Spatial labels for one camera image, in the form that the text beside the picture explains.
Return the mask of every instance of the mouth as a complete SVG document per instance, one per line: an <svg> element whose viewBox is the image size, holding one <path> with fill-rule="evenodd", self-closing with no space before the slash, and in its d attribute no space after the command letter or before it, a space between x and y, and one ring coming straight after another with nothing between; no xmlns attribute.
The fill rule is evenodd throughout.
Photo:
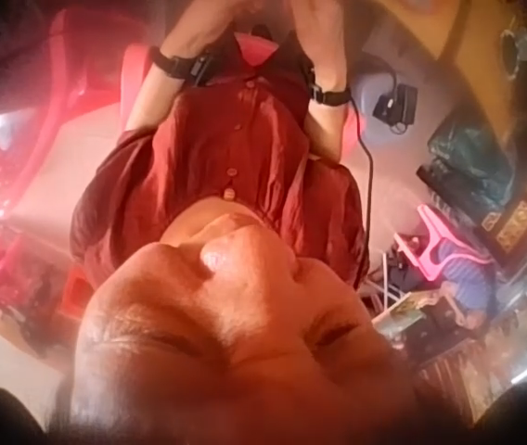
<svg viewBox="0 0 527 445"><path fill-rule="evenodd" d="M196 237L202 240L212 240L250 226L264 227L264 223L244 213L227 213L207 224Z"/></svg>

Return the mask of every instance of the wrist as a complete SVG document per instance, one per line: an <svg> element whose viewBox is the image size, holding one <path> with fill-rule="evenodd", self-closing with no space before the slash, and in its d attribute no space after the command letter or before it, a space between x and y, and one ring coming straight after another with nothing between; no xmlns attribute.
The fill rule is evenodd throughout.
<svg viewBox="0 0 527 445"><path fill-rule="evenodd" d="M347 69L337 66L325 68L315 66L315 84L324 92L344 91L348 87Z"/></svg>
<svg viewBox="0 0 527 445"><path fill-rule="evenodd" d="M169 58L196 58L208 45L204 39L194 35L184 38L180 33L172 32L161 45L161 52Z"/></svg>

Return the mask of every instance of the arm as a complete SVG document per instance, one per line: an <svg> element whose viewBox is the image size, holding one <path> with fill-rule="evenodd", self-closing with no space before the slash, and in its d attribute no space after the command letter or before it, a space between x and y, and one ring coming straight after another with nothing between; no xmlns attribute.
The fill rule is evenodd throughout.
<svg viewBox="0 0 527 445"><path fill-rule="evenodd" d="M324 91L343 91L346 89L345 76L343 81L325 81L319 76L316 77L316 83ZM329 107L318 104L314 100L309 102L309 113L305 118L304 130L311 139L314 155L340 163L347 107L347 105Z"/></svg>
<svg viewBox="0 0 527 445"><path fill-rule="evenodd" d="M166 57L194 58L214 43L236 14L251 0L193 0L171 33L161 52ZM152 66L132 108L125 130L157 127L171 112L184 81L167 76Z"/></svg>
<svg viewBox="0 0 527 445"><path fill-rule="evenodd" d="M325 92L344 91L348 81L342 1L292 0L291 8L301 47L314 65L315 82ZM340 162L347 108L309 103L304 130L314 155Z"/></svg>

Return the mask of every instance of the sleeve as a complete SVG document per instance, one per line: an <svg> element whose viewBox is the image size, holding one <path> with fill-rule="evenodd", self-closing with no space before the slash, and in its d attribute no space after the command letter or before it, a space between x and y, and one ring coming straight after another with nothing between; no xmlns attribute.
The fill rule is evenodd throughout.
<svg viewBox="0 0 527 445"><path fill-rule="evenodd" d="M149 172L155 131L147 128L123 133L74 210L71 255L84 267L94 287L116 268L109 234L122 224L119 215L122 203Z"/></svg>
<svg viewBox="0 0 527 445"><path fill-rule="evenodd" d="M344 233L350 246L350 256L353 259L348 282L352 283L354 288L358 288L369 267L368 251L365 246L365 230L368 228L364 225L362 200L353 175L342 165L336 167L336 174L345 189Z"/></svg>

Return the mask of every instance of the black cable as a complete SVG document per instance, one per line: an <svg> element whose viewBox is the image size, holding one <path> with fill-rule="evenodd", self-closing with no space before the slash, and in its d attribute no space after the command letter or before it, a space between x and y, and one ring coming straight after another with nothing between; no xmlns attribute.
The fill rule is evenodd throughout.
<svg viewBox="0 0 527 445"><path fill-rule="evenodd" d="M358 270L356 271L356 281L355 285L360 286L361 282L363 280L363 269L365 268L365 254L370 256L370 250L369 250L369 240L370 240L370 233L371 233L371 210L372 210L372 204L373 204L373 175L375 173L375 161L373 160L373 155L371 155L371 152L368 150L368 148L365 145L365 142L363 141L363 132L362 132L362 124L360 121L360 111L358 110L358 106L356 105L356 101L350 96L350 102L353 105L354 112L356 113L356 137L358 139L358 143L360 144L360 147L363 148L363 151L366 154L366 158L368 159L368 184L367 184L367 190L366 190L366 221L365 221L365 241L363 243L363 259L361 259L360 264L358 265Z"/></svg>
<svg viewBox="0 0 527 445"><path fill-rule="evenodd" d="M395 99L398 85L397 72L395 71L395 68L390 65L387 60L379 56L375 56L374 54L363 51L360 53L360 55L362 56L360 59L360 63L368 62L369 60L371 60L371 63L375 62L376 65L379 65L378 68L383 68L390 74L390 76L392 76L392 93L390 94L390 96L392 97L392 99Z"/></svg>

